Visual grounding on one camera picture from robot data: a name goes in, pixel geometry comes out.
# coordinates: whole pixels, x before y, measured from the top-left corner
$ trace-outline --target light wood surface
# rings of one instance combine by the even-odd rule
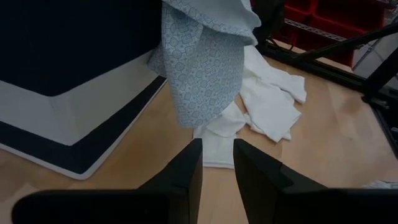
[[[306,78],[307,102],[292,140],[274,143],[247,126],[238,136],[296,171],[329,187],[360,187],[376,179],[398,180],[398,162],[371,108],[360,94],[267,59],[274,67]],[[244,110],[239,97],[238,105]],[[176,119],[165,85],[110,157],[88,180],[72,180],[0,150],[0,223],[12,205],[44,189],[135,189],[177,155],[192,130]],[[233,170],[204,168],[199,223],[247,223]]]

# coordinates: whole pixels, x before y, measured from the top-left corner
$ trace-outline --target blue patterned cloth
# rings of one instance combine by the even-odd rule
[[[167,77],[182,126],[194,128],[209,122],[241,89],[243,47],[257,44],[252,29],[260,22],[249,0],[234,1],[247,11],[236,15],[238,26],[221,22],[229,18],[210,17],[190,0],[163,1],[162,42],[148,65]]]

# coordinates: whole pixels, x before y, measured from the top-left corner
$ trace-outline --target white towel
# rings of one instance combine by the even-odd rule
[[[240,91],[253,131],[275,142],[290,140],[290,128],[301,113],[294,100],[305,102],[304,77],[273,68],[253,46],[244,48],[243,86]]]
[[[202,138],[206,167],[234,168],[233,142],[245,123],[278,142],[292,138],[290,128],[301,115],[294,101],[305,102],[304,78],[271,67],[253,46],[245,47],[244,53],[240,94],[248,113],[243,115],[232,102],[217,118],[193,132],[194,138]]]
[[[289,134],[301,115],[280,88],[250,77],[250,74],[244,75],[240,93],[252,124],[275,142]]]
[[[244,47],[244,67],[264,83],[280,88],[292,95],[300,103],[305,102],[304,77],[290,75],[268,64],[254,46]]]
[[[207,126],[201,125],[194,129],[193,138],[202,138],[203,166],[234,169],[233,144],[238,132],[246,120],[232,102]]]

